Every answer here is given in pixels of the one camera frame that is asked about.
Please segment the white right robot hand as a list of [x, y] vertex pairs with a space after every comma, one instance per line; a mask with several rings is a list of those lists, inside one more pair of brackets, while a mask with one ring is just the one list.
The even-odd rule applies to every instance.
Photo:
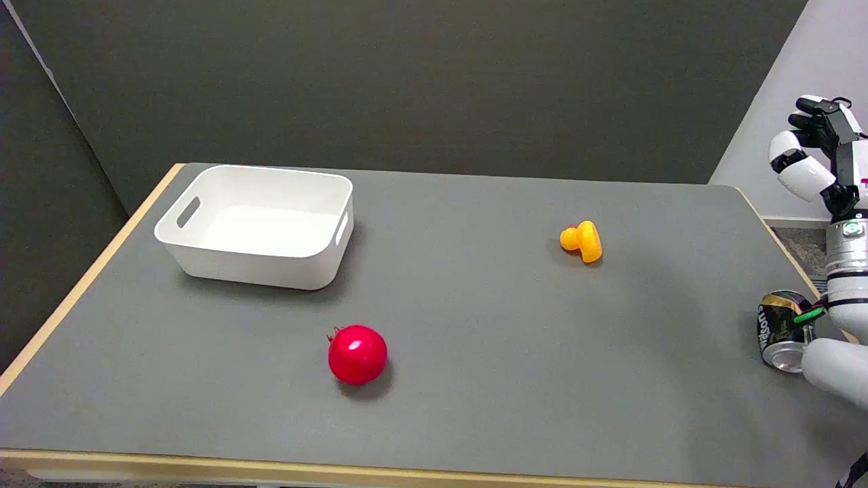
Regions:
[[866, 218], [867, 136], [850, 106], [846, 97], [800, 96], [768, 151], [779, 183], [804, 201], [821, 198], [832, 222]]

